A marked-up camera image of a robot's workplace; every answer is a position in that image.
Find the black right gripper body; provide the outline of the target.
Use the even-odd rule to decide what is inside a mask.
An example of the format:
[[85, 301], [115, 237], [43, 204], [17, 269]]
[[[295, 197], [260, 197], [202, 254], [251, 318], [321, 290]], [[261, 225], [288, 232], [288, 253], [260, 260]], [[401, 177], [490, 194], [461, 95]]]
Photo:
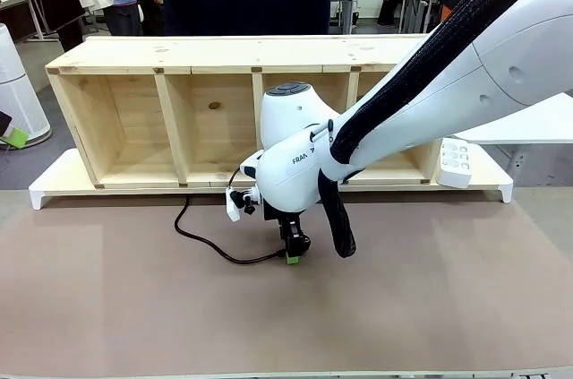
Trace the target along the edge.
[[302, 237], [304, 232], [301, 228], [301, 212], [279, 211], [266, 200], [262, 204], [263, 218], [266, 221], [275, 220], [278, 223], [279, 234], [282, 237]]

